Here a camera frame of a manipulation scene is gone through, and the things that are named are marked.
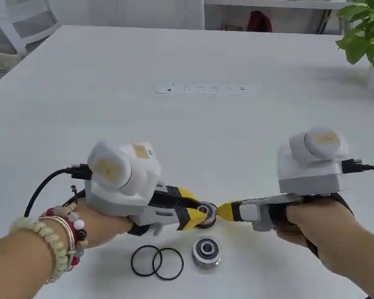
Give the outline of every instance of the cable connector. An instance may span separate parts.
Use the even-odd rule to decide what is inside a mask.
[[[87,164],[75,164],[67,168],[67,173],[72,179],[83,179],[89,181],[92,179],[92,171]]]
[[[366,165],[363,165],[363,161],[360,159],[348,159],[341,162],[342,173],[362,173]]]
[[[349,159],[341,162],[342,173],[362,173],[367,170],[374,170],[373,165],[363,164],[360,159]]]

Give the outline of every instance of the hand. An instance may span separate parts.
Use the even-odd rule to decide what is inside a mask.
[[[133,225],[129,218],[106,216],[89,208],[83,198],[78,200],[75,212],[85,222],[89,248],[107,243],[116,235],[128,232]]]
[[[306,247],[308,238],[319,248],[322,263],[332,272],[346,276],[347,254],[360,246],[365,229],[349,210],[332,199],[287,207],[287,218],[295,224],[278,227],[277,235]]]

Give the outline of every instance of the red bead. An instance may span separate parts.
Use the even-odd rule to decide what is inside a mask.
[[[54,216],[54,211],[52,209],[48,209],[46,211],[46,216]]]
[[[74,257],[71,261],[71,266],[76,266],[80,262],[80,258]]]

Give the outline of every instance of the bearing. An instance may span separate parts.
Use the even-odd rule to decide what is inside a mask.
[[[199,212],[206,214],[206,219],[197,225],[200,229],[208,229],[216,222],[216,206],[211,202],[203,201],[197,208]]]
[[[191,255],[197,267],[209,270],[220,263],[222,247],[216,239],[202,236],[194,242]]]

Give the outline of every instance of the white device housing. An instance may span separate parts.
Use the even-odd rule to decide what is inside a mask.
[[[140,214],[151,200],[161,167],[149,143],[121,147],[98,142],[87,160],[87,204],[111,216]]]
[[[337,132],[317,127],[293,136],[277,155],[281,193],[330,194],[342,188],[340,161],[348,155],[348,144]]]

